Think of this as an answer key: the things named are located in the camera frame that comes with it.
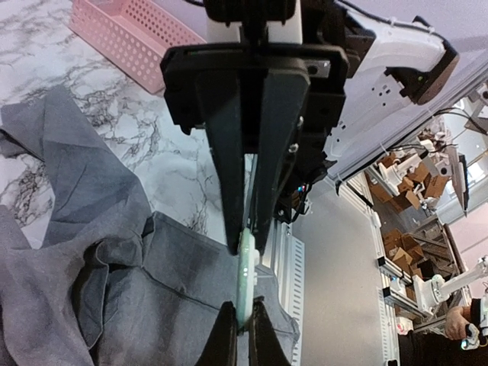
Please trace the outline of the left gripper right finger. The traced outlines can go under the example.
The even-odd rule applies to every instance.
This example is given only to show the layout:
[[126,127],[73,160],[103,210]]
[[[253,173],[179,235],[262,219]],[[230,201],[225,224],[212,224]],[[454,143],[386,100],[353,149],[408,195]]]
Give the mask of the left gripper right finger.
[[291,366],[265,309],[263,297],[253,300],[248,332],[250,366]]

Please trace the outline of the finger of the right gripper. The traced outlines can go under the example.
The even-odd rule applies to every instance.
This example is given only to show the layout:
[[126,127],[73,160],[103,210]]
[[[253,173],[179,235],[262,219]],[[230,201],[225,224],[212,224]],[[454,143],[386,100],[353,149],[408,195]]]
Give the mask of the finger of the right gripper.
[[283,164],[297,132],[310,79],[303,68],[271,69],[265,77],[253,197],[255,247],[265,252]]
[[238,252],[244,212],[244,152],[240,87],[233,71],[202,72],[196,81],[198,105],[220,183],[226,244]]

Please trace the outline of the grey button shirt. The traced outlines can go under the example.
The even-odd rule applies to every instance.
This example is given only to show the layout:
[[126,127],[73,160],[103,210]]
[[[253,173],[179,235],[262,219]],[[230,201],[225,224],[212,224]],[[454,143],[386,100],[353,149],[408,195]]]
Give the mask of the grey button shirt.
[[[1,151],[43,161],[55,195],[39,249],[1,209],[1,363],[196,365],[234,298],[236,258],[152,211],[138,177],[62,87],[1,109]],[[289,361],[297,323],[276,277],[258,273]]]

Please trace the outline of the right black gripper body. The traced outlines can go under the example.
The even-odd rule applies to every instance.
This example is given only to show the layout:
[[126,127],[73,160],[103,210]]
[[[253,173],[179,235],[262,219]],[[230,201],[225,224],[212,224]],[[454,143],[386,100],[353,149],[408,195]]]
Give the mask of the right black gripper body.
[[165,100],[173,123],[189,135],[201,129],[205,117],[200,101],[212,101],[212,91],[233,96],[220,73],[230,72],[237,80],[245,106],[242,117],[242,148],[231,143],[224,159],[236,165],[247,154],[258,151],[258,110],[262,105],[262,78],[269,69],[301,61],[311,81],[304,108],[304,126],[299,142],[299,166],[333,163],[323,151],[327,137],[339,122],[345,103],[344,84],[348,61],[343,49],[328,45],[275,43],[251,48],[242,43],[209,43],[168,49],[160,63]]

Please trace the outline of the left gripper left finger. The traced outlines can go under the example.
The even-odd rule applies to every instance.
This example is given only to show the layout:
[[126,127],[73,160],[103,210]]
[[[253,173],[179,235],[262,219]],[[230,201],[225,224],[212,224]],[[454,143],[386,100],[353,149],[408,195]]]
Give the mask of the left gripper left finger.
[[236,309],[231,301],[222,304],[196,366],[236,366]]

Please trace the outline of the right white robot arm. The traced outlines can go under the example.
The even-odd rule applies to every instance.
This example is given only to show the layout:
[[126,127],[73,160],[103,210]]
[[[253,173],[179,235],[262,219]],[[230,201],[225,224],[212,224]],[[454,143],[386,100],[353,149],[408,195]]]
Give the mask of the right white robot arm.
[[459,55],[422,18],[398,22],[347,1],[205,1],[217,31],[169,48],[165,100],[202,129],[232,255],[244,230],[264,252],[273,219],[304,213],[312,186],[394,113],[443,89]]

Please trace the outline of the background person hand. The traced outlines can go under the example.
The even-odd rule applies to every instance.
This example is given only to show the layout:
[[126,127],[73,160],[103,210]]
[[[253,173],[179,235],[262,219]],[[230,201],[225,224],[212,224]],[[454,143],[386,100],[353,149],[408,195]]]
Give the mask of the background person hand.
[[453,307],[445,318],[445,336],[453,341],[467,338],[466,326],[470,324],[470,307]]

